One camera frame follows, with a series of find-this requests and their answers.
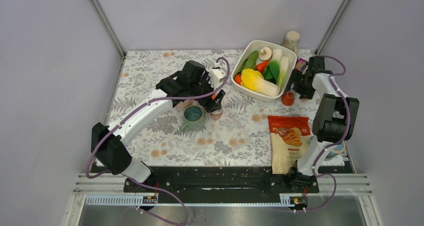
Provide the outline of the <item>small pink cup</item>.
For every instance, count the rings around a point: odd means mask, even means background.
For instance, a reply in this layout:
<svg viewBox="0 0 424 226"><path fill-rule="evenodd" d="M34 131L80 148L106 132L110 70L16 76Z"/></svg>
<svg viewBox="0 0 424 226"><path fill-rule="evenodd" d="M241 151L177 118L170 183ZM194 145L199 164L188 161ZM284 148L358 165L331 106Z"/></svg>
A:
<svg viewBox="0 0 424 226"><path fill-rule="evenodd" d="M211 116L211 118L212 119L214 119L214 120L219 120L221 117L222 117L222 115L223 115L223 111L224 111L224 109L223 108L221 108L220 110L215 110L215 111L212 111L211 113L210 113L210 116Z"/></svg>

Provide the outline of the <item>small orange cup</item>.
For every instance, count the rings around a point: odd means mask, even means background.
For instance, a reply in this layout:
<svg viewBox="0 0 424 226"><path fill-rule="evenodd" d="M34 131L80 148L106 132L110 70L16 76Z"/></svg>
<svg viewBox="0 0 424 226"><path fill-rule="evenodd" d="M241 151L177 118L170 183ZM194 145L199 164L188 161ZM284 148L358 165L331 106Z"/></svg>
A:
<svg viewBox="0 0 424 226"><path fill-rule="evenodd" d="M293 91L285 92L281 97L281 102L284 106L292 106L295 102L295 94Z"/></svg>

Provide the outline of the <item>teal green ceramic mug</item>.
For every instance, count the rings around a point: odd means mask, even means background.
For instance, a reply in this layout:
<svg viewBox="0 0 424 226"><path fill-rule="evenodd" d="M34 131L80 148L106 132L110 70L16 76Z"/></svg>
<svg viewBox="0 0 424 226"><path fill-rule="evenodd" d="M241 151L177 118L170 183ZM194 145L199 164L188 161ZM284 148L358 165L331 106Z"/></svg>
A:
<svg viewBox="0 0 424 226"><path fill-rule="evenodd" d="M183 112L183 123L179 129L181 131L202 129L205 120L205 114L200 106L188 106Z"/></svg>

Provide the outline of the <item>pink white mug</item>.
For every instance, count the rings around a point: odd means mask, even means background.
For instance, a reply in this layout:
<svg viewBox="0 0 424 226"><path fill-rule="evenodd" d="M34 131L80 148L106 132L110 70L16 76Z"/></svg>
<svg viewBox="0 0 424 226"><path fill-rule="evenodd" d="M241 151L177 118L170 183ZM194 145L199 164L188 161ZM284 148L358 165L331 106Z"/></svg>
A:
<svg viewBox="0 0 424 226"><path fill-rule="evenodd" d="M180 102L176 108L180 109L180 110L185 110L186 108L188 108L189 106L192 106L195 104L195 100L193 99L189 99L189 100L185 100L183 102Z"/></svg>

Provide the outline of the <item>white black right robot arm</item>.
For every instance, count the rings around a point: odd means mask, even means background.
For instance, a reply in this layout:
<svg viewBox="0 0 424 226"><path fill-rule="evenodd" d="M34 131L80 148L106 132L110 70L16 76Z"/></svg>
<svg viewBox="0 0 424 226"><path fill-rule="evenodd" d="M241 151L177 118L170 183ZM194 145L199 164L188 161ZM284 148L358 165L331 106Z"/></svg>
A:
<svg viewBox="0 0 424 226"><path fill-rule="evenodd" d="M310 186L318 177L318 169L337 145L353 134L360 102L345 94L336 83L337 74L325 68L328 56L309 58L305 72L293 70L287 89L301 99L320 96L320 104L312 121L312 137L307 151L296 160L287 174L286 184L293 192Z"/></svg>

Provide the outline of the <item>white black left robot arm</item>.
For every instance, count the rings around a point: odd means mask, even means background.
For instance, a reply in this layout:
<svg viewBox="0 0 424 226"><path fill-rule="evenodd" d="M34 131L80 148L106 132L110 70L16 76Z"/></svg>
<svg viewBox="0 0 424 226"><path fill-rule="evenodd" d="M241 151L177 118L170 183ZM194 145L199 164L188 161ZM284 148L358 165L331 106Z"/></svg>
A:
<svg viewBox="0 0 424 226"><path fill-rule="evenodd" d="M90 175L90 168L93 159L97 159L105 166L106 173L132 178L144 192L152 190L155 179L151 169L131 156L127 145L158 116L181 102L197 101L207 113L221 110L225 95L223 87L230 78L230 70L220 67L221 60L228 62L219 57L212 68L194 60L187 61L181 70L156 84L142 103L119 120L108 125L96 123L91 130L91 155L85 170L86 177L96 178L96 175Z"/></svg>

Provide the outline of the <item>purple snack packet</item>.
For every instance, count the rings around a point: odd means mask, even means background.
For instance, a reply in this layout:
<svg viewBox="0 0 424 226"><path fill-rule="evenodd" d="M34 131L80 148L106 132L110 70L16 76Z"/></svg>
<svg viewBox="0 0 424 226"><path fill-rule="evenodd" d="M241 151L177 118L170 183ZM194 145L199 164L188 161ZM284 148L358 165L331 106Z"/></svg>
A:
<svg viewBox="0 0 424 226"><path fill-rule="evenodd" d="M303 58L298 58L294 66L294 70L304 72L308 66L308 61Z"/></svg>

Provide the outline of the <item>white green bok choy toy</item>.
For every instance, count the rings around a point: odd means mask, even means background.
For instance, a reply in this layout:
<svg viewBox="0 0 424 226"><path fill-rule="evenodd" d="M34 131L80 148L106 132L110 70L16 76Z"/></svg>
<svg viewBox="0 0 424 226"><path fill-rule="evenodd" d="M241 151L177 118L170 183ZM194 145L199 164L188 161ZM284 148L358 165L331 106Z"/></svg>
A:
<svg viewBox="0 0 424 226"><path fill-rule="evenodd" d="M286 72L290 65L290 59L286 56L282 49L274 49L268 66L262 73L265 80L274 83L282 88Z"/></svg>

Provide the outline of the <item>floral patterned tablecloth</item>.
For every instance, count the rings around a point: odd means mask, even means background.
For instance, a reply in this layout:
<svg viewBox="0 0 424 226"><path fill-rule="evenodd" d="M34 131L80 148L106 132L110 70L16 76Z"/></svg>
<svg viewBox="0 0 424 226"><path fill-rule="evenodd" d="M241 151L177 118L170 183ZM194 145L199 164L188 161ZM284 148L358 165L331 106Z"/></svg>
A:
<svg viewBox="0 0 424 226"><path fill-rule="evenodd" d="M242 55L236 50L139 50L125 57L109 113L109 121L147 98L163 78L181 70L188 60L205 66L225 57L234 67ZM297 99L293 106L280 100L264 102L239 92L228 81L224 86L223 115L219 120L206 115L205 126L197 131L181 131L183 106L157 117L127 146L129 153L150 166L269 166L272 145L268 116L302 116L312 120L320 97Z"/></svg>

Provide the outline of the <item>white rectangular bin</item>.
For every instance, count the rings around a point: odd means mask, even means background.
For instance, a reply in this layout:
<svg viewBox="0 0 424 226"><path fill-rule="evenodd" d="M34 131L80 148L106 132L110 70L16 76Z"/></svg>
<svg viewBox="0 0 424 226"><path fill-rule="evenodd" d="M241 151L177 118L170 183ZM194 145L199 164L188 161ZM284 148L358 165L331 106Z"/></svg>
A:
<svg viewBox="0 0 424 226"><path fill-rule="evenodd" d="M231 74L238 91L271 102L282 97L298 56L294 51L263 40L248 44Z"/></svg>

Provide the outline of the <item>beige patterned cup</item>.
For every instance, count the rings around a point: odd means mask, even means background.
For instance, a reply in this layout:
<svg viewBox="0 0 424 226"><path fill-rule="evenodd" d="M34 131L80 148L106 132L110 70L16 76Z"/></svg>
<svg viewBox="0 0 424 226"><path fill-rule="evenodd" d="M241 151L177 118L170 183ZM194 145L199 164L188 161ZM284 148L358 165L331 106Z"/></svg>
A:
<svg viewBox="0 0 424 226"><path fill-rule="evenodd" d="M300 41L301 35L297 31L289 31L286 33L283 46L287 49L292 50L296 55L298 55L299 48L298 44Z"/></svg>

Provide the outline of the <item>yellow napa cabbage toy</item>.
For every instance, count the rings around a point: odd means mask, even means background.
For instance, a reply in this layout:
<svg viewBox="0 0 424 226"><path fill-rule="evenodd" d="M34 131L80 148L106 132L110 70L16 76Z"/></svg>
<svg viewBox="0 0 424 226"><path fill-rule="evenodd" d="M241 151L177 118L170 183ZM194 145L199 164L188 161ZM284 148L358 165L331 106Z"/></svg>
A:
<svg viewBox="0 0 424 226"><path fill-rule="evenodd" d="M280 88L265 80L259 71L244 69L241 73L241 86L266 96L277 96Z"/></svg>

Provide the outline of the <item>beige mushroom toy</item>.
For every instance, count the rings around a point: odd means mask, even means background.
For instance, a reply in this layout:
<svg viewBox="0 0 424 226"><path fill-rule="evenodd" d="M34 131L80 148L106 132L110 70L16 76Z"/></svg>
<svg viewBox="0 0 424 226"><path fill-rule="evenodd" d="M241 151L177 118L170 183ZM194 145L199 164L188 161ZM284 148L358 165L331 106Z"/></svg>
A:
<svg viewBox="0 0 424 226"><path fill-rule="evenodd" d="M263 47L258 51L258 58L261 61L267 61L270 60L272 57L272 50L269 47Z"/></svg>

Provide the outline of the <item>cassava chips bag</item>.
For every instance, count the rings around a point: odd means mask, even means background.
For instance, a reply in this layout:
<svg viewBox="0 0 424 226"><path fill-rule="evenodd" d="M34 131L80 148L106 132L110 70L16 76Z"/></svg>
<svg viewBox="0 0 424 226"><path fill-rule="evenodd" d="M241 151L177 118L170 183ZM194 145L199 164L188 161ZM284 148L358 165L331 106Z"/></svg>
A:
<svg viewBox="0 0 424 226"><path fill-rule="evenodd" d="M311 131L308 117L268 115L271 142L271 170L285 175L309 148Z"/></svg>

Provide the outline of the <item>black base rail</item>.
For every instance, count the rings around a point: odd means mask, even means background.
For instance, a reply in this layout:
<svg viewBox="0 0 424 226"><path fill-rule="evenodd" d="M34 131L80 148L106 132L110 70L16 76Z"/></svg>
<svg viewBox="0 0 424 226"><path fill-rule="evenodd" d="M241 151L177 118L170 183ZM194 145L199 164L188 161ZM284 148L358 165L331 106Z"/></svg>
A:
<svg viewBox="0 0 424 226"><path fill-rule="evenodd" d="M289 182L286 175L272 173L270 166L203 167L151 166L145 185L177 192L188 189L254 189L271 193L316 194L316 178L309 183Z"/></svg>

